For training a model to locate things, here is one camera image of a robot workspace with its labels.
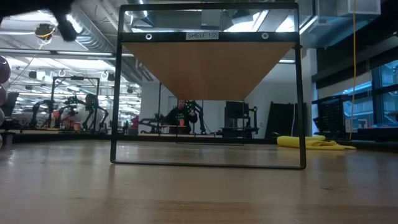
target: black shirt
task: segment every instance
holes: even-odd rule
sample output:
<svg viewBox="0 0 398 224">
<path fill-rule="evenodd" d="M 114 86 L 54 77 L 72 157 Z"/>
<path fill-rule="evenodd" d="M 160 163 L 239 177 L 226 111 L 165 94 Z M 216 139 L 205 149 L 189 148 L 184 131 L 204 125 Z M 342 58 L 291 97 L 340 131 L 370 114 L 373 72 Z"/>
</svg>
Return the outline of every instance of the black shirt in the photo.
<svg viewBox="0 0 398 224">
<path fill-rule="evenodd" d="M 178 109 L 178 107 L 172 109 L 170 113 L 166 116 L 165 118 L 165 124 L 168 125 L 180 125 L 180 120 L 184 119 L 184 128 L 173 128 L 170 127 L 170 134 L 189 134 L 191 131 L 191 127 L 189 125 L 189 122 L 191 123 L 196 123 L 198 121 L 198 116 L 195 113 L 194 116 L 189 114 L 190 112 L 187 110 L 186 107 L 182 108 L 181 110 Z"/>
</svg>

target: yellow mat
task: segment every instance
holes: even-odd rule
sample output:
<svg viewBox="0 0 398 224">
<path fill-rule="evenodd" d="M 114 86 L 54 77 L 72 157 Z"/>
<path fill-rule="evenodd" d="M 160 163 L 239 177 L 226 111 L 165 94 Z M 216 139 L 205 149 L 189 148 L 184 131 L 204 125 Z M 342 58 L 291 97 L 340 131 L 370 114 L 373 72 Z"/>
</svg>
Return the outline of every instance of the yellow mat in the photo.
<svg viewBox="0 0 398 224">
<path fill-rule="evenodd" d="M 323 150 L 345 150 L 356 149 L 353 146 L 342 146 L 335 141 L 325 141 L 324 136 L 305 137 L 306 149 L 323 149 Z M 278 146 L 284 147 L 300 147 L 298 137 L 280 136 L 277 138 Z"/>
</svg>

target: black machine frame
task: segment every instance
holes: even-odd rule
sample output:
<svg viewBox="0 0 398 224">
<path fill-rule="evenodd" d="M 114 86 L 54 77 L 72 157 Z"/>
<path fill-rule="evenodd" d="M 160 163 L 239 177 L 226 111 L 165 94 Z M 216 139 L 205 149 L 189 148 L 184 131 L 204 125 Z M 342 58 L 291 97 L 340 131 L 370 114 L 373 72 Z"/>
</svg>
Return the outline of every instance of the black machine frame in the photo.
<svg viewBox="0 0 398 224">
<path fill-rule="evenodd" d="M 56 85 L 56 81 L 57 81 L 57 79 L 61 79 L 62 81 L 61 81 L 61 83 L 65 80 L 65 79 L 70 79 L 70 80 L 85 80 L 85 79 L 88 79 L 88 80 L 96 80 L 97 81 L 97 86 L 96 86 L 96 97 L 97 97 L 97 99 L 98 99 L 98 95 L 99 95 L 99 93 L 100 93 L 100 78 L 90 78 L 90 77 L 78 77 L 78 76 L 71 76 L 71 77 L 60 77 L 60 76 L 56 76 L 56 77 L 52 77 L 52 88 L 51 88 L 51 101 L 54 101 L 54 92 L 55 92 L 55 88 L 57 87 L 57 85 Z M 94 110 L 94 120 L 93 120 L 93 123 L 92 123 L 92 125 L 93 125 L 93 129 L 94 130 L 96 130 L 95 128 L 95 126 L 96 126 L 96 121 L 97 121 L 97 109 L 98 109 L 98 107 L 99 107 L 99 105 L 97 105 L 96 107 L 95 107 L 95 110 Z M 51 113 L 49 113 L 49 118 L 48 118 L 48 121 L 51 121 L 51 116 L 52 116 L 52 114 Z"/>
<path fill-rule="evenodd" d="M 197 3 L 197 4 L 128 4 L 122 5 L 119 9 L 119 21 L 124 21 L 126 11 L 164 11 L 164 10 L 194 10 L 194 9 L 290 9 L 294 11 L 295 32 L 220 32 L 218 40 L 194 40 L 197 42 L 294 42 L 295 68 L 297 83 L 297 104 L 298 104 L 298 136 L 300 164 L 298 166 L 255 166 L 238 164 L 199 164 L 187 162 L 130 162 L 116 159 L 117 142 L 123 137 L 118 135 L 118 111 L 120 99 L 121 64 L 123 42 L 185 42 L 185 32 L 175 33 L 125 33 L 123 32 L 124 23 L 118 24 L 118 39 L 116 45 L 116 71 L 114 81 L 114 106 L 112 118 L 111 136 L 111 155 L 110 161 L 114 164 L 135 164 L 135 165 L 161 165 L 161 166 L 190 166 L 190 167 L 228 167 L 228 168 L 252 168 L 252 169 L 293 169 L 302 170 L 307 166 L 305 152 L 305 136 L 303 123 L 303 83 L 299 27 L 299 5 L 296 2 L 251 2 L 251 3 Z M 268 38 L 262 38 L 262 34 L 267 34 Z"/>
</svg>

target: shelf label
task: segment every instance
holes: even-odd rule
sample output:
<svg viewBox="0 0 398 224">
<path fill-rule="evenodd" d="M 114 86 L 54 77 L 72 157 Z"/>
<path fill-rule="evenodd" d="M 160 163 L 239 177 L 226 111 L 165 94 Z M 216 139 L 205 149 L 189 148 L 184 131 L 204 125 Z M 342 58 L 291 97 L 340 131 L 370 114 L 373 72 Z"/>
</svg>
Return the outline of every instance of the shelf label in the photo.
<svg viewBox="0 0 398 224">
<path fill-rule="evenodd" d="M 187 40 L 218 40 L 218 32 L 187 32 Z"/>
</svg>

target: wooden floor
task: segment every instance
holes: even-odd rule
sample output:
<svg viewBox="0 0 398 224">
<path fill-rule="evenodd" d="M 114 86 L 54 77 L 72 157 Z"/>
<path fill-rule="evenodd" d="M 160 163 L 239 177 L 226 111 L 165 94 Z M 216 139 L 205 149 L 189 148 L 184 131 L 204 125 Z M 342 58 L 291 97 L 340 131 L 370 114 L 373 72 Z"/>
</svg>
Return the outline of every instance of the wooden floor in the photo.
<svg viewBox="0 0 398 224">
<path fill-rule="evenodd" d="M 121 142 L 119 156 L 240 164 L 297 162 L 294 149 L 195 147 L 199 146 Z M 297 171 L 112 165 L 109 148 L 107 141 L 69 141 L 0 149 L 0 223 L 398 220 L 398 154 L 308 151 L 308 168 Z"/>
</svg>

